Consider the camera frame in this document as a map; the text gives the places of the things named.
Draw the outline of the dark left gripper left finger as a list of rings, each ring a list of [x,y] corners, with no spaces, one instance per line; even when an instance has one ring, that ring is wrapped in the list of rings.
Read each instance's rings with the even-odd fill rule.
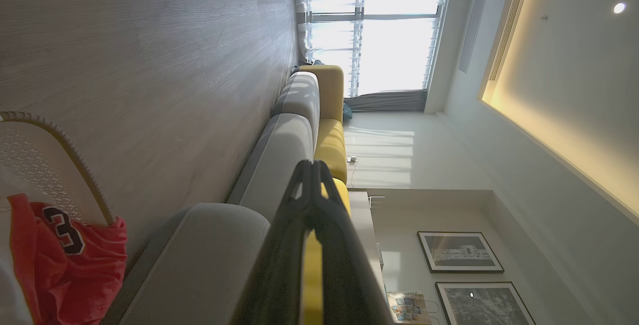
[[[292,173],[235,309],[236,325],[297,325],[301,321],[311,170],[312,162],[303,160]]]

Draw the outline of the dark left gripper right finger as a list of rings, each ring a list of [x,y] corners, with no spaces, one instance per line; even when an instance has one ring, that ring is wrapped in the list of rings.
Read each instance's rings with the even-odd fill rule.
[[[313,228],[322,246],[324,325],[393,323],[328,166],[313,162]]]

